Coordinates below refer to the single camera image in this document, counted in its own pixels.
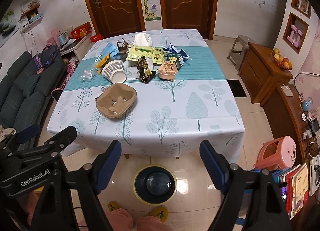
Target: dark gray couch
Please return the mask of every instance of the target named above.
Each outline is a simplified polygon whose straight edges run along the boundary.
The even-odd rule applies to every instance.
[[[40,124],[44,110],[57,87],[66,66],[58,54],[54,62],[42,73],[28,51],[24,52],[8,69],[0,82],[0,125],[13,127],[17,132],[33,124]],[[31,148],[35,138],[20,145],[18,150]]]

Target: black mat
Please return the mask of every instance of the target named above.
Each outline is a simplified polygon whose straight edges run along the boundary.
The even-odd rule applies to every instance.
[[[245,98],[247,96],[239,80],[227,79],[227,82],[235,98]]]

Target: yellow wrapper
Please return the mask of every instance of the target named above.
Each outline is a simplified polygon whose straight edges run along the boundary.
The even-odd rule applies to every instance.
[[[138,61],[142,56],[151,57],[153,63],[164,63],[164,52],[161,48],[129,45],[128,61]]]

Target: tablecloth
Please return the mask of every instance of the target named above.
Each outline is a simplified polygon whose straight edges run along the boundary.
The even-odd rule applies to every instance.
[[[209,140],[218,153],[236,162],[244,139],[244,125],[236,101],[209,47],[197,30],[147,31],[153,46],[172,43],[186,50],[187,61],[175,81],[155,77],[149,84],[137,79],[135,67],[126,67],[126,84],[137,91],[137,99],[121,119],[109,119],[96,108],[95,97],[111,83],[102,76],[81,83],[81,67],[92,64],[108,41],[133,41],[134,33],[100,40],[88,51],[56,104],[47,131],[56,134],[69,125],[77,129],[77,140],[64,149],[69,156],[84,148],[105,151],[116,139],[122,153],[177,157]]]

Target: fruit bowl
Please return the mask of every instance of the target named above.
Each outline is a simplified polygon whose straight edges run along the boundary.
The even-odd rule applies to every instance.
[[[279,61],[277,61],[277,59],[272,55],[274,63],[283,70],[292,70],[292,68],[288,69],[287,67],[283,66]]]

